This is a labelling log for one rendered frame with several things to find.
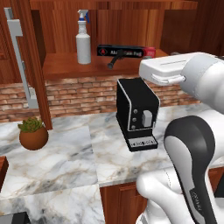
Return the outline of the potted green succulent plant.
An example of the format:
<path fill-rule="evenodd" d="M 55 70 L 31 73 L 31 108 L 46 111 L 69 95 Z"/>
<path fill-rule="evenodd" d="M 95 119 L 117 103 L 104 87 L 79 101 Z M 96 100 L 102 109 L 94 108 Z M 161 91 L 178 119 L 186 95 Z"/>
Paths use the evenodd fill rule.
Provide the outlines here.
<path fill-rule="evenodd" d="M 29 117 L 23 120 L 18 128 L 20 129 L 19 142 L 27 150 L 36 151 L 46 145 L 49 135 L 41 119 Z"/>

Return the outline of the wooden base cabinet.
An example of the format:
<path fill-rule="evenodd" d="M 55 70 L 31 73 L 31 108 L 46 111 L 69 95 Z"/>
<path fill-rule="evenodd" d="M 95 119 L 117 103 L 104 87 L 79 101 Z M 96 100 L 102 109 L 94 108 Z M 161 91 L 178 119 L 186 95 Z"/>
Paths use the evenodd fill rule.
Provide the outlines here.
<path fill-rule="evenodd" d="M 176 171 L 165 168 L 142 173 L 135 182 L 102 187 L 106 224 L 204 224 L 193 220 L 180 184 Z"/>

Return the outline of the black dish brush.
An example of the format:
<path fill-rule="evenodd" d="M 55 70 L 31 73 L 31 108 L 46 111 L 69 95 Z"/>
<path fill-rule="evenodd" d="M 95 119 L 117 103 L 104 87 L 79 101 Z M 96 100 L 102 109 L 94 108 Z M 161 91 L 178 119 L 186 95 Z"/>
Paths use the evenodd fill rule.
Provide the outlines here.
<path fill-rule="evenodd" d="M 108 63 L 108 68 L 112 69 L 117 60 L 123 59 L 124 52 L 123 50 L 119 50 L 117 55 Z"/>

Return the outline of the white spray bottle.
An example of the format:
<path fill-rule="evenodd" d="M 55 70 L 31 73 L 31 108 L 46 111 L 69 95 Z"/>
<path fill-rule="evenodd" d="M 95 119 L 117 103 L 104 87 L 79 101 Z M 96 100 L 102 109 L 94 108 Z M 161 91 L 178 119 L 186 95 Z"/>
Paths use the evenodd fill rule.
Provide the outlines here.
<path fill-rule="evenodd" d="M 91 63 L 90 36 L 87 33 L 88 10 L 78 10 L 78 34 L 76 35 L 77 60 L 81 65 Z"/>

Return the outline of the wooden wall cabinet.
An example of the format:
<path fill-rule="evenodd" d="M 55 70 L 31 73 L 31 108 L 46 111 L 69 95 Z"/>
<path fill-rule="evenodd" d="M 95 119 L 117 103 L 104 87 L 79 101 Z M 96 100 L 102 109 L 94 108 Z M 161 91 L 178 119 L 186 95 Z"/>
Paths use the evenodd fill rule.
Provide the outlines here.
<path fill-rule="evenodd" d="M 99 45 L 153 46 L 157 56 L 224 55 L 224 0 L 30 0 L 44 78 L 135 74 L 139 59 L 98 57 Z M 78 10 L 89 10 L 92 61 L 77 63 Z"/>

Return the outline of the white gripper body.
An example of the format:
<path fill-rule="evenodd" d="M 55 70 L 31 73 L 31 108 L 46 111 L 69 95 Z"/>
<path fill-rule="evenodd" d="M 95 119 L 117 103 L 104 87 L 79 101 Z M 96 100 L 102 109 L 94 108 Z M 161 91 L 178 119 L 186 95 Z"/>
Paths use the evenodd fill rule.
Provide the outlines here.
<path fill-rule="evenodd" d="M 186 80 L 181 72 L 192 57 L 192 53 L 185 53 L 142 59 L 139 66 L 139 76 L 159 86 L 179 84 Z"/>

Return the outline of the black red foil box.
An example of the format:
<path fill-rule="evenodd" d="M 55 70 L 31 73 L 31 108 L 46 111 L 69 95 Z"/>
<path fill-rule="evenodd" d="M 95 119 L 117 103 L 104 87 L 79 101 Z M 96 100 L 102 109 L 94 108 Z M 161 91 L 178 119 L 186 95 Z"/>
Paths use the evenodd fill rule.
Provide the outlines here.
<path fill-rule="evenodd" d="M 127 58 L 143 58 L 156 56 L 155 47 L 146 47 L 139 45 L 98 45 L 97 55 L 105 57 L 114 57 L 119 50 L 123 50 L 124 57 Z"/>

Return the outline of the black coffee machine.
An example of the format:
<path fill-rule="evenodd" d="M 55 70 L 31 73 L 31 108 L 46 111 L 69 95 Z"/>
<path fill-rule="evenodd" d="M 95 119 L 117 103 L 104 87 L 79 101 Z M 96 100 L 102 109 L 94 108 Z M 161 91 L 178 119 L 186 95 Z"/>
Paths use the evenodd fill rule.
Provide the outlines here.
<path fill-rule="evenodd" d="M 153 136 L 160 100 L 142 78 L 118 79 L 116 119 L 131 152 L 156 149 Z"/>

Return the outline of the wooden cabinet door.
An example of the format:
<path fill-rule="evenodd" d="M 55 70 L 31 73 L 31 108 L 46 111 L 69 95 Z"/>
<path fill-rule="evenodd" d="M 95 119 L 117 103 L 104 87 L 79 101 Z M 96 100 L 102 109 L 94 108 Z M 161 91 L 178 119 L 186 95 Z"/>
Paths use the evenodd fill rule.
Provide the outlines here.
<path fill-rule="evenodd" d="M 38 108 L 28 107 L 4 7 L 11 7 L 13 17 L 20 20 L 23 36 L 17 37 L 18 47 L 28 87 L 36 92 Z M 36 40 L 30 0 L 0 0 L 0 122 L 40 116 L 47 129 L 53 127 L 42 70 L 45 56 L 46 50 L 38 47 Z"/>

